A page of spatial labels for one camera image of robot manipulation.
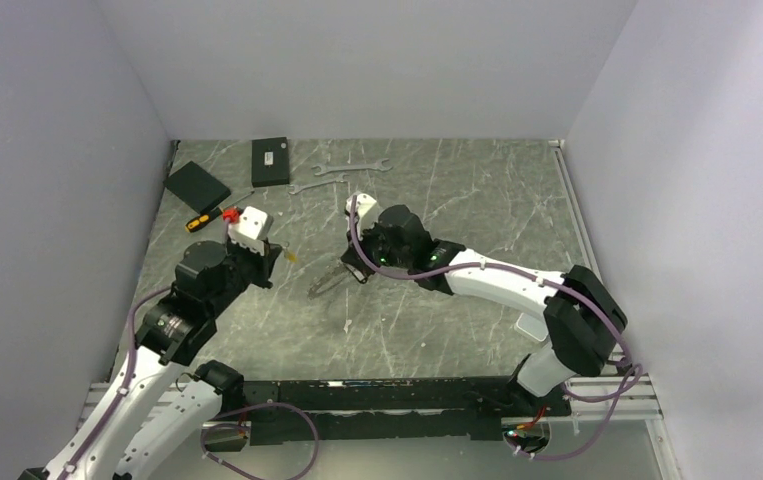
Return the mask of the key with yellow tag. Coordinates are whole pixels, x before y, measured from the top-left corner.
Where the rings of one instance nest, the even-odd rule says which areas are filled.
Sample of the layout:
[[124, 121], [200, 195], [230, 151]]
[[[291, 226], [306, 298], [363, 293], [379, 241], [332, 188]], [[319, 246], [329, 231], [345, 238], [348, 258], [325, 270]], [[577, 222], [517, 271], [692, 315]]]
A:
[[281, 245], [283, 257], [290, 263], [296, 263], [298, 261], [297, 255], [293, 252], [287, 243]]

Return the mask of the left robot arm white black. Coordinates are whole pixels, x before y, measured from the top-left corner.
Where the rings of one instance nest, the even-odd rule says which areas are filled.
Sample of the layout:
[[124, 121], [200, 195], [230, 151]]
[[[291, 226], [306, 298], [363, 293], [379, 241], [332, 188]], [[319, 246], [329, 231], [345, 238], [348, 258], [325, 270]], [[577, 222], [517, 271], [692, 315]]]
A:
[[164, 410], [164, 393], [215, 335], [217, 318], [250, 286], [271, 287], [282, 254], [265, 243], [256, 253], [227, 240], [190, 245], [174, 282], [152, 293], [156, 304], [139, 327], [120, 373], [67, 445], [24, 479], [147, 479], [202, 424], [229, 420], [244, 406], [244, 377], [216, 360], [199, 367]]

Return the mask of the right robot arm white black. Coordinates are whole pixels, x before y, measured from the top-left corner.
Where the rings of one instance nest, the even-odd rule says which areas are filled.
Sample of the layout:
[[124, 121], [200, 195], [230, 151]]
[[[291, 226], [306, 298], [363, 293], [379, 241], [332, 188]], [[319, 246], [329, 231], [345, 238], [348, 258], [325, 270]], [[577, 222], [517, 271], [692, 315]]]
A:
[[599, 375], [616, 348], [631, 360], [626, 316], [589, 268], [556, 272], [494, 260], [433, 237], [408, 207], [383, 208], [364, 194], [347, 200], [345, 215], [348, 247], [341, 260], [359, 282], [380, 274], [519, 312], [517, 330], [538, 347], [516, 367], [507, 391], [517, 413], [535, 413], [547, 394], [574, 377]]

